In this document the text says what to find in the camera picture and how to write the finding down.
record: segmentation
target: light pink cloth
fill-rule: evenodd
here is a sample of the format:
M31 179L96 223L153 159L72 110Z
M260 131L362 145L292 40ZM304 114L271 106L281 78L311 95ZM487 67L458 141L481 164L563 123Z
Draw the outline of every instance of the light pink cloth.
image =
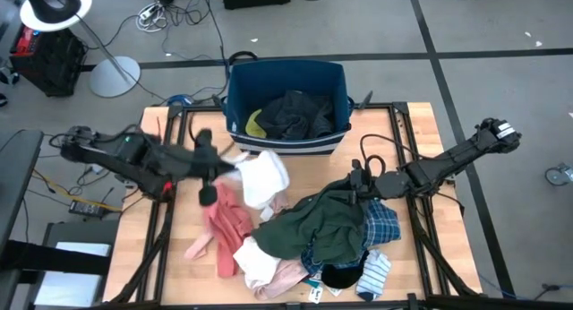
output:
M254 297L258 300L268 300L287 292L308 276L308 271L300 260L280 261L272 281L254 289Z
M216 183L217 201L203 207L205 232L187 249L184 257L197 259L204 256L210 240L215 237L217 246L217 271L221 278L238 273L233 254L241 247L243 240L251 235L251 216L237 202L235 191L222 183Z

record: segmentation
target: power strip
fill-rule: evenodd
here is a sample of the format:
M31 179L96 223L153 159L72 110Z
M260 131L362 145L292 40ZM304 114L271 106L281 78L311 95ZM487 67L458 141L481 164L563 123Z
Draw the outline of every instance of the power strip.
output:
M72 201L68 212L76 215L96 218L102 218L107 214L107 211L100 206L77 201Z

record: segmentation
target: white towel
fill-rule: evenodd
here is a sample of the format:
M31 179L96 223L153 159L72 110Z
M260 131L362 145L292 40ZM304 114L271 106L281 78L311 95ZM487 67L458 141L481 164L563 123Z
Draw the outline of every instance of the white towel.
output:
M243 245L233 255L244 271L247 288L258 288L269 284L277 271L280 259L264 253L252 237L247 237Z
M258 158L236 167L241 171L244 203L255 210L268 207L275 195L290 184L285 165L273 151L263 151Z

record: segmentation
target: blue plaid shirt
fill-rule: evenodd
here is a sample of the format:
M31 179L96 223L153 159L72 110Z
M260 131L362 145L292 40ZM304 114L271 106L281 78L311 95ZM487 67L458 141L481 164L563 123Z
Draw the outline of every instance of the blue plaid shirt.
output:
M358 266L360 259L368 247L382 243L388 243L393 240L400 239L400 224L398 223L398 215L392 209L386 207L380 199L375 198L368 202L368 208L364 214L364 238L363 238L363 251L360 253L355 261L350 263L335 264L337 269L345 269ZM308 244L306 249L301 255L301 261L304 268L313 275L314 273L322 270L324 265L321 262L315 263L312 259L313 250L312 244L314 240Z

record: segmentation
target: black cloth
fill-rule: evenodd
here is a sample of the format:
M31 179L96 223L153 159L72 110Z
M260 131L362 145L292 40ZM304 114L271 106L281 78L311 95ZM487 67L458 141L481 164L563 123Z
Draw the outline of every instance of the black cloth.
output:
M360 264L356 267L337 269L334 265L326 264L322 269L322 282L331 288L350 288L362 276L364 262L368 257L368 251L364 252L360 259Z
M271 101L254 120L265 130L267 139L316 139L334 132L332 98L287 90L284 97Z

